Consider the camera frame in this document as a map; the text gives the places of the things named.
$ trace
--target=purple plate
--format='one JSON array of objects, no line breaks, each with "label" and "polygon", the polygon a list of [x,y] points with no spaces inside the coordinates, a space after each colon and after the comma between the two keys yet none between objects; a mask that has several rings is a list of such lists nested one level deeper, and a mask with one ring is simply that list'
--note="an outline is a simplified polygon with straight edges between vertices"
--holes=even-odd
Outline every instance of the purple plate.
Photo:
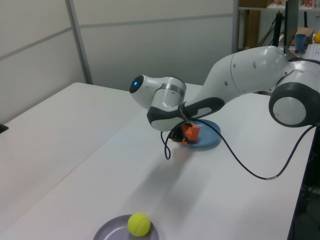
[{"label": "purple plate", "polygon": [[96,232],[93,240],[159,240],[159,233],[151,223],[145,236],[133,236],[128,230],[128,220],[131,215],[118,216],[105,223]]}]

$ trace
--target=monitor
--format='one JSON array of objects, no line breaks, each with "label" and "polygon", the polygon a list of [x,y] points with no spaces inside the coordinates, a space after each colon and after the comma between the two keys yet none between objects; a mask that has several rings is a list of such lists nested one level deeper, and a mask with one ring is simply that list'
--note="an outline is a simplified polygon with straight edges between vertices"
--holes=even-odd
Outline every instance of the monitor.
[{"label": "monitor", "polygon": [[299,0],[287,0],[284,12],[284,42],[289,48],[298,29]]}]

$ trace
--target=tennis ball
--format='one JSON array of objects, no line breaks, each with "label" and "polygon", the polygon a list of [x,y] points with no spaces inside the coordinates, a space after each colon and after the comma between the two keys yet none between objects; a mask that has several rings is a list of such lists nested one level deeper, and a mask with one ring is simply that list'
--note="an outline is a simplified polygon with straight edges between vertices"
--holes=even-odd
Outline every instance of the tennis ball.
[{"label": "tennis ball", "polygon": [[147,215],[142,212],[136,212],[128,220],[128,230],[136,237],[142,237],[149,232],[150,220]]}]

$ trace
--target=white wall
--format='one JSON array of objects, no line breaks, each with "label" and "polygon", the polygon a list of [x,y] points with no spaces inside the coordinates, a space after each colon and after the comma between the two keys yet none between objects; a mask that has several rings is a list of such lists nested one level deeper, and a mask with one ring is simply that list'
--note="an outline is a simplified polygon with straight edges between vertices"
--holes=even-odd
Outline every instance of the white wall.
[{"label": "white wall", "polygon": [[85,82],[65,0],[0,0],[0,123]]},{"label": "white wall", "polygon": [[203,84],[232,53],[233,0],[75,0],[93,84],[128,90],[141,74]]}]

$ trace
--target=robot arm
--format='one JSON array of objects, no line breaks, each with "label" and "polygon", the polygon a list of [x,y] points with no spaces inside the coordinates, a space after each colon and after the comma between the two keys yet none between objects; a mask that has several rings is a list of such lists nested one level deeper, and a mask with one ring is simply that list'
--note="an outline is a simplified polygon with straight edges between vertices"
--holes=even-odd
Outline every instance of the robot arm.
[{"label": "robot arm", "polygon": [[133,80],[130,93],[148,109],[154,129],[170,131],[219,111],[243,94],[275,89],[269,102],[271,116],[284,126],[301,127],[320,121],[319,69],[314,62],[287,61],[277,47],[257,47],[218,61],[191,101],[184,102],[187,87],[173,77],[140,75]]}]

